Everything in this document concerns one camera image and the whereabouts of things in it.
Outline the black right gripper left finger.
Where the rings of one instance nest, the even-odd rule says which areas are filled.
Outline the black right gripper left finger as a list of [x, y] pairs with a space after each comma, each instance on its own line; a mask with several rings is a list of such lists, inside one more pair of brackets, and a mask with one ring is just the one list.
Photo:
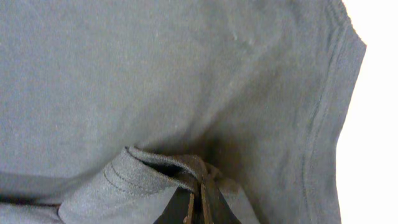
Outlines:
[[154, 224], [194, 223], [195, 201], [198, 194], [198, 181], [191, 174], [179, 174], [186, 187], [177, 187], [162, 214]]

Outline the dark navy t-shirt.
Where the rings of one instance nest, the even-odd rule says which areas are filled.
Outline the dark navy t-shirt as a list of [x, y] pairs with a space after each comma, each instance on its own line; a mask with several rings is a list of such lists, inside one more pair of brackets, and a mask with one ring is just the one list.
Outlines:
[[365, 51], [341, 1], [2, 1], [1, 222], [339, 223]]

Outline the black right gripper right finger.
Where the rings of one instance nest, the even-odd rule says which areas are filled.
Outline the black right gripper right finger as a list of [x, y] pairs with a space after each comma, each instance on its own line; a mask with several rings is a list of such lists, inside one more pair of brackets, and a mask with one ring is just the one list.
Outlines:
[[204, 224], [241, 224], [209, 175], [203, 179], [200, 193]]

